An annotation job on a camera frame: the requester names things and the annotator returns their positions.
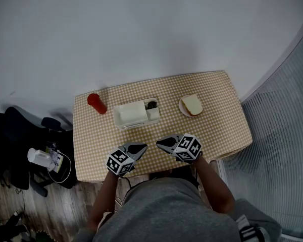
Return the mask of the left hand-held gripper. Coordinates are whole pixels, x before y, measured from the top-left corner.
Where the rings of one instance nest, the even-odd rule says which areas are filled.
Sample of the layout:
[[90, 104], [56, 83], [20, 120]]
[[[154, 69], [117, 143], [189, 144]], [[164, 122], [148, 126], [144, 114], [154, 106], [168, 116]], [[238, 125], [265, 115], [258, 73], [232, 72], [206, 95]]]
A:
[[127, 142], [123, 147], [116, 147], [107, 155], [106, 167], [117, 176], [123, 177], [131, 172], [142, 155], [147, 150], [147, 144]]

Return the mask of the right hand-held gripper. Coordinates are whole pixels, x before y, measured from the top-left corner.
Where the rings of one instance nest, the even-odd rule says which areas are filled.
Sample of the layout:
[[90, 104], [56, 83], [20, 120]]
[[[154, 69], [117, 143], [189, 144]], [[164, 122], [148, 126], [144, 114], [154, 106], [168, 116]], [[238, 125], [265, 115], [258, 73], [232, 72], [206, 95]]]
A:
[[198, 138], [191, 134], [171, 134], [157, 140], [156, 146], [181, 162], [192, 163], [197, 159], [202, 145]]

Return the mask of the white compartment tray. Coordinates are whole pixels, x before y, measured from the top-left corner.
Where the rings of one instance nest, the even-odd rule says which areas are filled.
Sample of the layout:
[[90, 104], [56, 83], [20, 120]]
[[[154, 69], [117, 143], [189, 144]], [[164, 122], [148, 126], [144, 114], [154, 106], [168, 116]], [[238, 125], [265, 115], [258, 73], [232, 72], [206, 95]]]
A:
[[156, 98], [149, 98], [113, 108], [113, 119], [115, 126], [120, 130], [129, 130], [138, 127], [157, 124], [160, 121], [159, 107], [146, 110], [145, 105], [150, 101], [158, 101]]

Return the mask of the person's left forearm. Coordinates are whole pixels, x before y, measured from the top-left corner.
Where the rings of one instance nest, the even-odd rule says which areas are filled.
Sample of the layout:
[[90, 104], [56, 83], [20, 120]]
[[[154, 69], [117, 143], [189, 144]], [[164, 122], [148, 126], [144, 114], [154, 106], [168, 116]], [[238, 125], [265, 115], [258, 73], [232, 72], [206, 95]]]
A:
[[114, 213], [118, 178], [113, 172], [108, 171], [90, 212], [87, 222], [90, 230], [97, 231], [106, 212]]

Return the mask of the person's right forearm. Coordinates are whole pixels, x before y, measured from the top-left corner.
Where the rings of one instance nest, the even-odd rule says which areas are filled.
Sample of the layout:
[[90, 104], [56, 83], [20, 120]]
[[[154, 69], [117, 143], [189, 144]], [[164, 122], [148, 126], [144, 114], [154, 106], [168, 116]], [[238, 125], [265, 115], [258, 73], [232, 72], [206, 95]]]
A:
[[230, 213], [235, 207], [235, 198], [227, 185], [201, 155], [193, 165], [212, 209], [218, 213]]

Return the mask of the yellow checkered tablecloth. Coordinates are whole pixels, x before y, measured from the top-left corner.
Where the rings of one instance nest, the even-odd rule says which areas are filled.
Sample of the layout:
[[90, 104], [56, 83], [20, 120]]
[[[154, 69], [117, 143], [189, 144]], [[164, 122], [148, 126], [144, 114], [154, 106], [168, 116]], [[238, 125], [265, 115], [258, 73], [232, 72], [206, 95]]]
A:
[[[105, 114], [88, 105], [88, 94], [74, 100], [75, 169], [77, 179], [83, 182], [104, 180], [107, 154], [129, 141], [148, 145], [131, 176], [182, 166], [156, 146], [156, 141], [166, 135], [195, 135], [208, 161], [230, 156], [253, 141], [235, 88], [224, 71], [140, 81], [101, 89], [98, 95], [108, 107]], [[158, 101], [157, 124], [126, 131], [115, 126], [115, 106], [149, 98]]]

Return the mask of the red bottle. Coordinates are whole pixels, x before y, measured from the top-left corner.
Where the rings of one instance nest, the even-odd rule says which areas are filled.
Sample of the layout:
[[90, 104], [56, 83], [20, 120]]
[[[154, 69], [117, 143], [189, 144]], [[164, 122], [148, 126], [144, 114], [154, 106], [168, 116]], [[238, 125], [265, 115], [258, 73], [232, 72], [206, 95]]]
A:
[[91, 93], [87, 97], [87, 103], [93, 107], [99, 114], [105, 114], [107, 112], [107, 106], [100, 99], [100, 96], [96, 93]]

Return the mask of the person's grey sweatshirt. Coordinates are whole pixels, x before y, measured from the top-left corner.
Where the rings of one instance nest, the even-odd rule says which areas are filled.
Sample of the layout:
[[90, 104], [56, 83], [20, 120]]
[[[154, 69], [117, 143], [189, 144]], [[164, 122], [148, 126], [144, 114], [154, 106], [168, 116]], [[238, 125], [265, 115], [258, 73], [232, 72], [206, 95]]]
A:
[[82, 228], [72, 242], [241, 242], [242, 228], [277, 242], [281, 226], [245, 199], [232, 212], [217, 213], [198, 189], [181, 178], [145, 181], [132, 188], [123, 206], [97, 231]]

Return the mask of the white electric kettle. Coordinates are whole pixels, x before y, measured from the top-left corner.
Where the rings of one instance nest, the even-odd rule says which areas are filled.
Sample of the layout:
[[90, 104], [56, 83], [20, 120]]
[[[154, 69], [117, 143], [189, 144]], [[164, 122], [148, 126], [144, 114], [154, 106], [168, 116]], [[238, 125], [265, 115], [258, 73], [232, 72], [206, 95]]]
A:
[[30, 163], [46, 167], [48, 171], [52, 171], [56, 166], [50, 154], [34, 148], [28, 150], [27, 159]]

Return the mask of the ribbed glass partition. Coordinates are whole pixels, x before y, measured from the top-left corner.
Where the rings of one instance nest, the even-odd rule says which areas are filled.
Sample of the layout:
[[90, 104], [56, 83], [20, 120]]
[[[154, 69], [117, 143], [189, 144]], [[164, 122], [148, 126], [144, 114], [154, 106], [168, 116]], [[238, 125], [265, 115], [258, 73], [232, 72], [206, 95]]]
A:
[[228, 187], [274, 218], [284, 240], [303, 239], [303, 38], [242, 108], [253, 142], [221, 161]]

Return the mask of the black office chair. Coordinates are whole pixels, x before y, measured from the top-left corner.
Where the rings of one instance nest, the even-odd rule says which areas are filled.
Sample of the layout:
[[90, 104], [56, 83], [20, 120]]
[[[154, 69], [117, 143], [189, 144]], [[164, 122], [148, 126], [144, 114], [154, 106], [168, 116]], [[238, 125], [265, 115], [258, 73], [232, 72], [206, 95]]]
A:
[[[58, 173], [27, 159], [30, 148], [45, 152], [46, 147], [60, 150], [64, 157]], [[21, 190], [33, 188], [46, 197], [46, 186], [53, 183], [67, 189], [77, 183], [72, 130], [64, 130], [58, 120], [50, 117], [43, 118], [38, 127], [9, 107], [0, 113], [0, 184]]]

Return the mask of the green plant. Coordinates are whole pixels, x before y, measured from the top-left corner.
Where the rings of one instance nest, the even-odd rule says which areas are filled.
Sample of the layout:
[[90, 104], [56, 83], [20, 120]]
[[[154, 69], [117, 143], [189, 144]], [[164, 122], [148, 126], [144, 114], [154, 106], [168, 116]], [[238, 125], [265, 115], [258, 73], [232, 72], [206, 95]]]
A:
[[38, 231], [35, 234], [36, 242], [56, 242], [51, 236], [44, 230]]

